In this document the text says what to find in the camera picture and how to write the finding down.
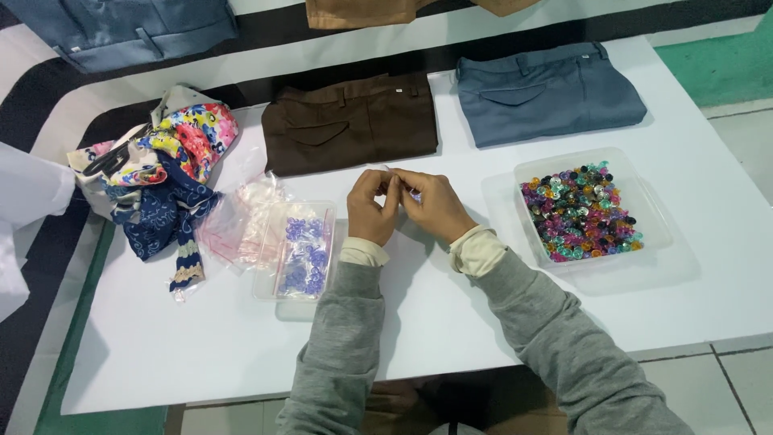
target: waistband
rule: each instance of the waistband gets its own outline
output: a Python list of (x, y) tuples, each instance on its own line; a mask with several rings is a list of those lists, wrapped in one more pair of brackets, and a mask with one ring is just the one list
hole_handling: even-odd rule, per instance
[(584, 55), (599, 55), (601, 59), (608, 59), (607, 50), (600, 43), (578, 43), (567, 46), (559, 46), (550, 50), (529, 51), (518, 53), (501, 59), (476, 62), (474, 60), (459, 59), (456, 67), (457, 78), (464, 70), (480, 70), (489, 73), (508, 73), (520, 70), (523, 75), (528, 74), (530, 67), (536, 67), (545, 63), (557, 62)]
[(424, 73), (404, 74), (390, 77), (386, 74), (366, 78), (362, 80), (345, 81), (332, 86), (324, 87), (316, 91), (300, 91), (292, 87), (286, 87), (279, 93), (278, 100), (292, 100), (302, 103), (332, 103), (343, 102), (348, 98), (367, 97), (384, 91), (398, 89), (410, 92), (413, 96), (428, 94), (430, 84)]

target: plastic container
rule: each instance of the plastic container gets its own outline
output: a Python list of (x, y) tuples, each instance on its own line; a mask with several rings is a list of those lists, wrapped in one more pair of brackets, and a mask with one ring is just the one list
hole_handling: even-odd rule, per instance
[[(288, 237), (289, 219), (303, 228)], [(319, 223), (312, 230), (313, 221)], [(329, 281), (330, 257), (335, 230), (335, 204), (329, 201), (287, 201), (271, 205), (260, 258), (256, 264), (252, 294), (256, 299), (277, 302), (316, 302)], [(324, 252), (324, 266), (312, 265), (309, 252)], [(312, 279), (322, 278), (322, 287), (308, 288)]]
[[(620, 207), (628, 210), (630, 215), (636, 218), (635, 230), (644, 234), (642, 241), (645, 246), (638, 251), (569, 262), (554, 262), (545, 252), (542, 240), (534, 227), (531, 213), (526, 208), (525, 198), (519, 186), (521, 183), (528, 183), (534, 177), (541, 179), (546, 175), (571, 170), (588, 163), (598, 164), (602, 160), (609, 162), (607, 165), (609, 173), (615, 176), (613, 183), (615, 183), (615, 187), (620, 189)], [(523, 230), (526, 232), (529, 246), (537, 260), (537, 264), (541, 268), (573, 270), (589, 265), (606, 265), (609, 262), (622, 258), (631, 258), (634, 255), (667, 248), (673, 243), (673, 236), (658, 204), (647, 190), (642, 178), (636, 173), (636, 169), (634, 169), (631, 161), (618, 148), (592, 149), (522, 163), (516, 166), (515, 175), (516, 185), (518, 186), (516, 188), (516, 210)]]

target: person's right hand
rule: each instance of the person's right hand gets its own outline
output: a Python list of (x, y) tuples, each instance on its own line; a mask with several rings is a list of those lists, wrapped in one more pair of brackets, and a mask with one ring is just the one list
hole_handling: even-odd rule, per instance
[(406, 188), (400, 189), (400, 203), (408, 217), (426, 232), (449, 245), (478, 226), (472, 220), (445, 175), (430, 175), (408, 170), (392, 169), (404, 184), (421, 192), (416, 201)]

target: pocket flap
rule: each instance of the pocket flap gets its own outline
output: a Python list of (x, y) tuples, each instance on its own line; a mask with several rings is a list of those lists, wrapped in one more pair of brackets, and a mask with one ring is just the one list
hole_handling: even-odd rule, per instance
[(542, 94), (547, 86), (537, 84), (535, 86), (522, 87), (520, 89), (499, 89), (497, 91), (481, 91), (481, 97), (495, 103), (506, 104), (508, 106), (517, 106), (533, 100), (537, 95)]
[(333, 139), (349, 127), (348, 121), (333, 122), (332, 124), (313, 125), (311, 127), (289, 127), (287, 136), (296, 142), (311, 146), (320, 146)]

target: gray sleeve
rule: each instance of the gray sleeve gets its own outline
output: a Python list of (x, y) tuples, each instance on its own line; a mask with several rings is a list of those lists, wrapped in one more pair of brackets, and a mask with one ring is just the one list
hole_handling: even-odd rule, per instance
[(379, 364), (380, 274), (380, 267), (339, 262), (298, 354), (290, 398), (277, 416), (278, 434), (359, 433)]
[(512, 250), (471, 279), (489, 298), (518, 358), (556, 393), (569, 433), (693, 433), (639, 364), (580, 309), (580, 300)]

